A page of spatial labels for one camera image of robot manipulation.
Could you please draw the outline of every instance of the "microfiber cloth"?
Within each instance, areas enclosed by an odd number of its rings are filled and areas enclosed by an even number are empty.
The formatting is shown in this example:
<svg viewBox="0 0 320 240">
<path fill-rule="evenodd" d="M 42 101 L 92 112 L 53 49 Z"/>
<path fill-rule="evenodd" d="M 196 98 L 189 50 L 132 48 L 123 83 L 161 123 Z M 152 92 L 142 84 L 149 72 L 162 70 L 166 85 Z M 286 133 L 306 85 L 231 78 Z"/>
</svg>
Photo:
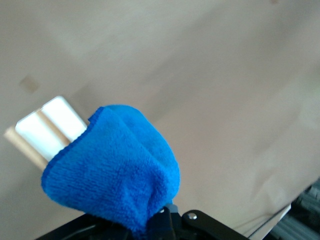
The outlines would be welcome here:
<svg viewBox="0 0 320 240">
<path fill-rule="evenodd" d="M 87 130 L 48 163 L 41 186 L 63 206 L 143 233 L 148 219 L 178 192 L 174 154 L 133 107 L 100 107 L 89 121 Z"/>
</svg>

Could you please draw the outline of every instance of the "black object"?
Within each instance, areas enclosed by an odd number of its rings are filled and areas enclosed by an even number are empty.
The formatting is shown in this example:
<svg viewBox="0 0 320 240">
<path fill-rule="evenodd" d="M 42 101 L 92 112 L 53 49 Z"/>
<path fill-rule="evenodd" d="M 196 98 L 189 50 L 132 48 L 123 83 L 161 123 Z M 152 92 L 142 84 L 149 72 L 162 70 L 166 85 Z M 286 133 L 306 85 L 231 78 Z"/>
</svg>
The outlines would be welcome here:
<svg viewBox="0 0 320 240">
<path fill-rule="evenodd" d="M 147 225 L 147 240 L 247 240 L 228 226 L 199 210 L 179 215 L 167 207 Z M 123 226 L 84 214 L 36 240 L 133 240 Z"/>
</svg>

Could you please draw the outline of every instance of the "silver bolt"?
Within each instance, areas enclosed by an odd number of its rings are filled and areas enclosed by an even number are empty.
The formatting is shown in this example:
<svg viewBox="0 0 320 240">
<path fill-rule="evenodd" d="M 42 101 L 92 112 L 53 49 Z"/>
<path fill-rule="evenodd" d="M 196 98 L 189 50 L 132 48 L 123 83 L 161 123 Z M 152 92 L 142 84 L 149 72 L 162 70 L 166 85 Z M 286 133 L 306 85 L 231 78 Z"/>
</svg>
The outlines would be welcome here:
<svg viewBox="0 0 320 240">
<path fill-rule="evenodd" d="M 191 220 L 196 220 L 197 219 L 197 215 L 193 212 L 188 213 L 188 217 Z"/>
</svg>

